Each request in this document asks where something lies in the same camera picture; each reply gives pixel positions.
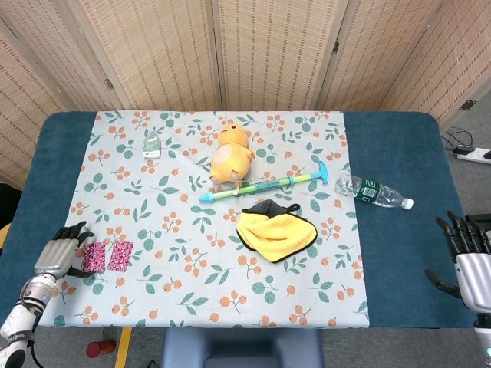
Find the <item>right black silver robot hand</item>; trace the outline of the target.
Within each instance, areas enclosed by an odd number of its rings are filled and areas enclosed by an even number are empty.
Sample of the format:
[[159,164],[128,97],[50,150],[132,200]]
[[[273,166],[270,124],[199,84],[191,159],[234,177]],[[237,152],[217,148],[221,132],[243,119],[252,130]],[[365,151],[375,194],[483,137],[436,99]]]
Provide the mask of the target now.
[[427,269],[425,275],[438,290],[457,299],[471,311],[491,314],[491,239],[471,218],[447,212],[448,220],[437,217],[456,272],[457,284],[449,284]]

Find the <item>black fabric bag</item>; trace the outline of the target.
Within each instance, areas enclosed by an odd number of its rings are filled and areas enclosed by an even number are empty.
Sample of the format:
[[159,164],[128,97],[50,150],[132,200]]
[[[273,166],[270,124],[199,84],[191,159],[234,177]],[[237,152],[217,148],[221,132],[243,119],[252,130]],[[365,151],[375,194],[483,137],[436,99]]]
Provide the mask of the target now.
[[12,222],[22,191],[0,182],[0,229]]

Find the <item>clear green-label water bottle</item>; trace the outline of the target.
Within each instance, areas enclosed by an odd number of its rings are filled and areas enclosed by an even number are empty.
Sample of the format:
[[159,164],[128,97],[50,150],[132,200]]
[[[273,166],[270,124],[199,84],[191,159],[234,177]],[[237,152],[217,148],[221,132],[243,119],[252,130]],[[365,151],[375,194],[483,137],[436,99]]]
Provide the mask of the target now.
[[337,179],[334,190],[337,194],[352,197],[361,202],[383,208],[402,208],[411,210],[414,200],[401,195],[397,190],[370,179],[351,174],[342,174]]

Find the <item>blue velvet table cover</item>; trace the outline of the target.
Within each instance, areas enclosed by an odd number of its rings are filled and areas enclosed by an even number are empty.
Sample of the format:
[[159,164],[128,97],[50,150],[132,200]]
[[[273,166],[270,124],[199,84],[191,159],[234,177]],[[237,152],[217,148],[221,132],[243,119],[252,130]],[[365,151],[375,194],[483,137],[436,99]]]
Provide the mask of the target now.
[[[424,274],[431,268],[455,279],[436,218],[448,211],[463,211],[435,119],[416,112],[349,112],[345,116],[352,171],[392,185],[416,201],[409,211],[356,205],[370,325],[470,327],[473,314],[433,287]],[[67,218],[95,117],[93,112],[54,113],[41,128],[0,255],[0,324],[33,274],[44,244]]]

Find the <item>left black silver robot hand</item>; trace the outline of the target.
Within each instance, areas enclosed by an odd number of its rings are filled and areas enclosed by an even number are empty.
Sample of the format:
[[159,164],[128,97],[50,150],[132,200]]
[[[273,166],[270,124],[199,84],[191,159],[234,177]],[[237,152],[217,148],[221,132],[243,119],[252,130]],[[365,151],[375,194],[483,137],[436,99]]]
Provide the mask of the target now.
[[86,224],[86,221],[82,221],[76,225],[58,229],[53,239],[44,246],[35,263],[36,276],[49,274],[55,280],[59,280],[64,276],[84,279],[95,274],[95,271],[82,271],[72,265],[81,245],[87,238],[94,237],[94,233],[90,230],[83,230]]

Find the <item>floral leaf berry tablecloth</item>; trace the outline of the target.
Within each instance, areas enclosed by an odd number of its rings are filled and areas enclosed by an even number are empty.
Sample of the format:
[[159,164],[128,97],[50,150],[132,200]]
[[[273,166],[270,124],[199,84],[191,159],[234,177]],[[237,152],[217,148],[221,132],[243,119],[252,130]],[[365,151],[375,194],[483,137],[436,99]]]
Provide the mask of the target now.
[[[230,123],[244,126],[255,154],[251,182],[316,179],[252,195],[200,203],[215,190],[210,162]],[[160,158],[143,157],[148,133]],[[86,221],[106,247],[105,270],[64,278],[41,324],[50,327],[367,327],[367,297],[354,201],[337,195],[350,169],[339,112],[162,112],[96,115],[66,222]],[[240,212],[271,199],[318,231],[304,251],[278,263],[241,243]],[[108,269],[116,241],[133,242],[125,272]]]

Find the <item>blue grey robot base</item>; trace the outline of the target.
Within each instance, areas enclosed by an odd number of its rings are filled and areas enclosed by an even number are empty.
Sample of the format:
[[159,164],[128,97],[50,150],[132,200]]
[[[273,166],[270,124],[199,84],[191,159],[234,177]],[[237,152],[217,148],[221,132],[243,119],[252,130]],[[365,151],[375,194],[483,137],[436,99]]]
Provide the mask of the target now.
[[325,368],[321,334],[295,328],[172,327],[160,368]]

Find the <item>yellow plush animal toy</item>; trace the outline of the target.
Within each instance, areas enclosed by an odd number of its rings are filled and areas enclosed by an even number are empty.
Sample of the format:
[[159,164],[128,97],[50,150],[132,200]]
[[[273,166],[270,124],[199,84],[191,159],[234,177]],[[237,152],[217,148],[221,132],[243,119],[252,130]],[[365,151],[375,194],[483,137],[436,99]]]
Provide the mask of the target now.
[[237,123],[223,127],[218,135],[219,148],[211,160],[209,178],[213,184],[233,182],[241,186],[255,158],[249,148],[246,130]]

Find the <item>green blue water squirter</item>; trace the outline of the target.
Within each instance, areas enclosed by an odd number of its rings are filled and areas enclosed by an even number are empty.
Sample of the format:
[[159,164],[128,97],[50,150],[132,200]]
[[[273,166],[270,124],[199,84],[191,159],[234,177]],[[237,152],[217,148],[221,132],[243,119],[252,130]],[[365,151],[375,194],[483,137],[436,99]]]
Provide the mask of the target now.
[[243,186],[236,192],[234,189],[229,189],[222,192],[209,192],[199,197],[200,203],[214,203],[220,199],[227,199],[233,196],[242,196],[251,193],[265,192],[273,189],[280,189],[281,187],[292,187],[295,184],[301,182],[309,182],[312,180],[320,179],[323,184],[327,184],[329,180],[329,173],[327,166],[324,162],[318,162],[318,171],[310,174],[304,174],[301,176],[286,176],[281,179],[272,181],[257,182],[248,186]]

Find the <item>small green white packet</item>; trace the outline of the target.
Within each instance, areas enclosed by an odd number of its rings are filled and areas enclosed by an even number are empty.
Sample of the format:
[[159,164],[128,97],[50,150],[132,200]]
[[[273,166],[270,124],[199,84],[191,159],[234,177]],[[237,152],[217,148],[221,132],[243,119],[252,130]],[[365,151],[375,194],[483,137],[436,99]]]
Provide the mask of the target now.
[[161,142],[155,133],[148,133],[143,140],[143,157],[146,159],[160,158]]

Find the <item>red cylinder can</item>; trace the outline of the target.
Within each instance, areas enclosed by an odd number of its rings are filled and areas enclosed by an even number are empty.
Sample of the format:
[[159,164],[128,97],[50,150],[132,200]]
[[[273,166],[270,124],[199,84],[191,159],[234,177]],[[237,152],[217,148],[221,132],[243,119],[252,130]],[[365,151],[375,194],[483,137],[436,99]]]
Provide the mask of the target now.
[[101,355],[113,353],[115,348],[116,341],[112,339],[93,341],[86,346],[85,353],[87,357],[94,359]]

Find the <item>white power strip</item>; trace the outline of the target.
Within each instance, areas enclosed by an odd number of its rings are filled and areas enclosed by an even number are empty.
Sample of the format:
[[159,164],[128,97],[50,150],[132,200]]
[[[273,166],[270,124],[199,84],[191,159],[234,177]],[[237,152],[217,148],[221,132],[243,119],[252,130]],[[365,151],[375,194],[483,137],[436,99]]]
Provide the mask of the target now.
[[467,154],[457,154],[457,159],[470,161],[474,163],[485,163],[491,165],[491,149],[475,148],[474,151]]

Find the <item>black equipment case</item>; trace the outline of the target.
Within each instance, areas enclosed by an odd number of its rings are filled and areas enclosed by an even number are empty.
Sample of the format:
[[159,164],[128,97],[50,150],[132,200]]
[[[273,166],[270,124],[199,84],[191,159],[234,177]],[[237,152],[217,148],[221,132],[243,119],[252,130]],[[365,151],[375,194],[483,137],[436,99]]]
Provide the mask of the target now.
[[476,222],[485,232],[491,232],[491,214],[467,215],[465,219]]

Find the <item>pink patterned packet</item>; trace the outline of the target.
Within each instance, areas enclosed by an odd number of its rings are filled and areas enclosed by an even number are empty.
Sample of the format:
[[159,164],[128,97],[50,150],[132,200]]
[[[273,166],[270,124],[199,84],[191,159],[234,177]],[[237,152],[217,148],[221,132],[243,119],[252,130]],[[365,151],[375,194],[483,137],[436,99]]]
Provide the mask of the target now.
[[101,272],[105,270],[106,247],[103,242],[95,242],[84,246],[82,271]]
[[133,242],[116,241],[110,256],[108,269],[111,271],[125,272],[129,266],[133,252]]

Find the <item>bamboo folding screen panel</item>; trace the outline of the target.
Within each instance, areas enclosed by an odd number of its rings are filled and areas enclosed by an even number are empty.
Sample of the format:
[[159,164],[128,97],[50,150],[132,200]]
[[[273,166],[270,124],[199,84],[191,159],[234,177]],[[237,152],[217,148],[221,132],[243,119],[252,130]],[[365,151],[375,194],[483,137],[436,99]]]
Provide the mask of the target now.
[[0,0],[0,18],[51,78],[66,110],[128,108],[130,101],[81,10],[81,0]]
[[443,130],[491,82],[491,0],[443,0],[381,110],[432,115]]
[[347,0],[315,107],[375,111],[442,0]]
[[126,108],[221,107],[210,0],[67,0]]
[[211,0],[225,110],[311,110],[349,0]]
[[24,187],[45,120],[66,109],[51,78],[0,18],[0,181]]

